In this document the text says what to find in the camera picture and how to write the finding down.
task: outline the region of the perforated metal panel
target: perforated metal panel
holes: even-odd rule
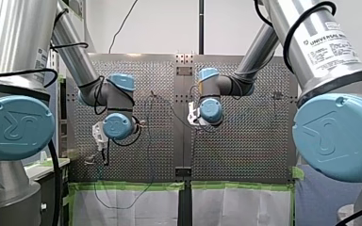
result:
[[[193,62],[189,62],[188,67],[193,69],[194,76],[177,75],[179,58],[170,55],[92,55],[91,58],[101,75],[131,73],[136,76],[134,115],[140,120],[146,120],[145,114],[149,113],[144,103],[151,90],[168,100],[153,104],[151,138],[145,130],[140,140],[130,147],[111,143],[110,166],[103,168],[101,179],[149,182],[154,174],[155,181],[170,182],[175,180],[175,167],[192,167],[192,180],[284,184],[291,178],[289,168],[294,165],[295,150],[290,128],[296,111],[293,102],[297,84],[290,79],[282,58],[275,57],[260,72],[254,95],[239,101],[222,97],[225,122],[217,128],[217,133],[199,131],[196,139],[194,130],[179,127],[182,123],[173,116],[169,105],[173,105],[175,114],[186,119],[188,105],[180,103],[183,100],[180,97],[189,94],[198,72],[204,67],[215,67],[221,74],[230,75],[241,56],[189,56]],[[68,82],[67,88],[68,98],[75,99],[78,89],[74,82]],[[75,153],[69,178],[77,182],[96,180],[97,169],[102,168],[103,163],[91,128],[104,116],[95,116],[92,107],[77,100],[68,103],[68,115],[68,146]],[[85,161],[92,155],[96,163],[86,165]]]
[[[119,147],[110,143],[110,165],[103,167],[102,179],[117,181],[148,182],[155,175],[155,181],[173,180],[173,115],[169,103],[155,100],[150,109],[147,97],[153,91],[155,94],[173,101],[173,75],[172,61],[132,61],[127,56],[93,56],[96,71],[103,76],[110,73],[134,74],[136,78],[136,91],[134,92],[134,116],[146,120],[146,114],[151,124],[149,138],[146,130],[142,130],[140,139],[132,146]],[[97,168],[102,168],[103,162],[97,145],[91,135],[92,126],[102,121],[103,116],[95,116],[93,108],[74,102],[75,118],[74,141],[78,157],[71,165],[70,178],[72,181],[90,181],[98,178]],[[122,143],[129,143],[136,135],[127,138]],[[88,158],[95,155],[96,163],[87,165]]]
[[[192,139],[197,135],[192,141],[193,180],[282,183],[290,179],[288,168],[294,150],[289,150],[288,145],[289,115],[294,114],[291,101],[295,91],[289,91],[288,69],[279,59],[274,61],[258,74],[252,96],[239,101],[222,97],[224,123],[210,128],[218,132],[192,132]],[[213,67],[223,75],[231,75],[237,66],[232,62],[195,60],[195,80],[203,68]]]

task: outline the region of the black hose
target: black hose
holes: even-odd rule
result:
[[[352,214],[351,216],[343,219],[340,223],[338,223],[336,226],[346,226],[347,223],[351,222],[352,220],[356,218],[360,218],[362,216],[362,210]]]
[[[58,155],[54,146],[54,142],[51,140],[48,144],[49,152],[51,153],[52,163],[54,165],[54,176],[55,176],[55,208],[52,225],[58,226],[58,217],[60,215],[61,205],[61,173],[58,165]]]

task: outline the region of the wire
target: wire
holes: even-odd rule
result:
[[[159,100],[165,102],[165,103],[170,107],[170,109],[172,110],[173,115],[175,115],[175,117],[176,117],[179,121],[181,121],[181,123],[183,123],[183,124],[184,124],[185,126],[187,126],[189,129],[195,129],[194,127],[192,127],[192,126],[190,126],[189,124],[185,123],[185,122],[175,113],[175,110],[174,110],[172,104],[170,104],[170,101],[169,101],[169,100],[166,100],[166,99],[164,99],[163,97],[161,97],[160,95],[156,95],[156,94],[155,94],[155,95],[152,95],[152,97],[153,97],[153,98],[158,98]]]
[[[123,29],[123,26],[125,24],[125,22],[127,21],[129,15],[131,14],[132,10],[134,9],[134,6],[137,4],[139,0],[135,0],[134,3],[132,4],[131,6],[131,9],[128,11],[127,15],[125,16],[123,22],[122,22],[122,25],[120,26],[119,30],[116,32],[116,34],[114,34],[113,36],[113,40],[111,41],[111,44],[110,44],[110,47],[108,48],[108,52],[111,54],[111,48],[113,47],[114,45],[114,41],[116,40],[116,37],[117,35],[119,35],[119,33],[122,31]]]
[[[57,49],[74,47],[74,46],[78,46],[78,45],[80,45],[82,48],[85,48],[85,49],[87,49],[88,47],[90,47],[86,42],[78,42],[78,43],[64,44],[64,45],[56,45],[56,46],[51,45],[51,50],[57,52]]]
[[[58,155],[56,153],[54,142],[51,140],[48,144],[49,152],[52,157],[52,164],[54,167],[54,176],[55,176],[55,207],[52,225],[57,226],[59,215],[60,215],[60,206],[61,206],[61,173],[60,167],[58,164]]]
[[[293,35],[295,34],[295,31],[299,28],[299,26],[308,18],[311,16],[311,14],[313,14],[314,12],[317,11],[317,9],[321,8],[321,7],[330,7],[332,10],[332,14],[335,15],[337,13],[337,5],[335,5],[335,3],[333,2],[329,2],[329,1],[324,1],[324,2],[319,2],[316,6],[306,10],[299,18],[298,20],[295,22],[295,24],[293,24],[293,26],[290,28],[287,37],[285,39],[284,42],[284,62],[287,66],[287,68],[294,73],[293,69],[292,69],[292,65],[290,65],[289,62],[289,47],[290,44],[292,43],[292,39],[293,39]]]
[[[199,86],[198,86],[198,85],[190,86],[190,88],[189,88],[189,96],[192,96],[192,90],[193,90],[194,88],[199,88]]]
[[[140,129],[140,131],[138,132],[137,137],[136,137],[131,143],[121,144],[121,143],[118,143],[115,139],[112,139],[112,140],[113,140],[113,143],[115,143],[117,146],[120,146],[120,147],[128,147],[128,146],[131,146],[131,145],[133,145],[135,142],[138,141],[138,139],[140,138],[141,131],[142,131],[142,129]]]
[[[356,218],[360,218],[361,216],[362,216],[362,210],[360,210],[360,211],[352,214],[351,216],[343,219],[336,226],[346,226],[347,223],[351,222],[352,220],[354,220]]]
[[[102,115],[107,110],[107,106],[105,106],[105,108],[102,111],[98,112],[98,108],[97,108],[98,105],[102,105],[99,103],[99,96],[102,93],[102,87],[105,82],[105,77],[101,75],[101,76],[99,76],[99,79],[101,79],[101,83],[99,84],[99,87],[95,89],[95,92],[93,94],[93,97],[95,98],[95,101],[93,103],[93,111],[95,112],[95,115]]]
[[[55,22],[54,22],[54,27],[56,26],[56,24],[58,23],[58,20],[60,20],[60,18],[64,15],[64,13],[69,13],[69,9],[68,8],[64,8],[55,18]]]
[[[54,84],[55,81],[58,79],[58,72],[53,69],[48,69],[48,68],[31,69],[31,70],[24,70],[24,71],[18,71],[18,72],[13,72],[13,73],[0,73],[0,77],[11,77],[11,76],[15,76],[15,75],[23,75],[23,74],[28,74],[28,73],[53,73],[54,77],[45,86],[43,86],[44,88],[48,88],[48,87],[52,86],[52,84]]]
[[[259,17],[264,23],[266,23],[268,26],[272,27],[272,23],[271,23],[269,20],[267,20],[267,19],[263,16],[263,14],[261,14],[260,7],[259,7],[259,5],[258,5],[258,0],[255,0],[255,10],[256,10],[256,13],[257,13],[258,17]]]
[[[131,207],[133,207],[135,205],[135,203],[137,202],[137,200],[152,186],[152,184],[154,183],[154,180],[155,180],[155,170],[153,168],[153,164],[152,164],[152,159],[151,159],[151,155],[150,155],[150,149],[151,149],[151,144],[152,144],[152,135],[151,135],[151,124],[150,124],[150,117],[151,117],[151,113],[152,113],[152,106],[153,106],[153,103],[151,102],[150,103],[150,110],[149,110],[149,113],[147,113],[148,111],[146,110],[146,106],[147,106],[147,103],[149,101],[149,99],[151,98],[152,96],[148,96],[146,99],[145,99],[145,102],[144,102],[144,112],[145,112],[145,117],[146,117],[146,123],[147,123],[147,134],[148,134],[148,146],[146,147],[146,157],[148,159],[148,163],[149,163],[149,168],[151,170],[151,181],[149,183],[149,185],[147,187],[145,187],[143,189],[143,191],[137,196],[137,198],[127,207],[118,207],[118,206],[109,206],[107,204],[105,204],[98,196],[98,193],[96,192],[96,183],[93,184],[93,188],[94,188],[94,191],[95,191],[95,197],[96,199],[102,204],[104,205],[104,207],[106,207],[107,209],[120,209],[120,210],[126,210],[126,209],[130,209]],[[101,180],[102,178],[102,170],[100,170],[99,172],[99,179]]]

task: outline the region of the robotic arm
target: robotic arm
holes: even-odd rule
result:
[[[70,17],[67,14],[59,16],[64,10],[65,4],[59,1],[52,37],[55,46],[79,43]],[[78,99],[85,105],[107,107],[108,116],[103,125],[105,135],[109,139],[121,140],[137,133],[139,127],[132,116],[134,76],[120,73],[108,78],[99,76],[86,49],[80,46],[59,48],[58,52],[80,89]]]
[[[362,183],[362,62],[333,16],[335,5],[320,0],[262,2],[272,27],[262,26],[235,74],[200,71],[200,120],[219,125],[222,95],[253,92],[255,75],[279,40],[303,90],[293,126],[298,151],[324,175]]]

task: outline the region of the blue cap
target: blue cap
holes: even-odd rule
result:
[[[222,119],[222,104],[213,98],[205,99],[201,103],[200,114],[205,121],[216,123]]]
[[[199,79],[201,81],[204,81],[213,76],[219,76],[219,71],[215,68],[205,68],[199,71]]]
[[[54,131],[54,117],[41,101],[26,96],[0,98],[0,160],[21,160],[38,153]]]
[[[131,135],[133,125],[123,114],[113,113],[104,120],[104,133],[109,139],[121,140]]]
[[[126,91],[135,90],[135,79],[133,75],[113,73],[108,76],[107,81],[116,84],[116,86]]]
[[[295,116],[293,138],[314,169],[335,180],[362,183],[362,98],[323,94]]]

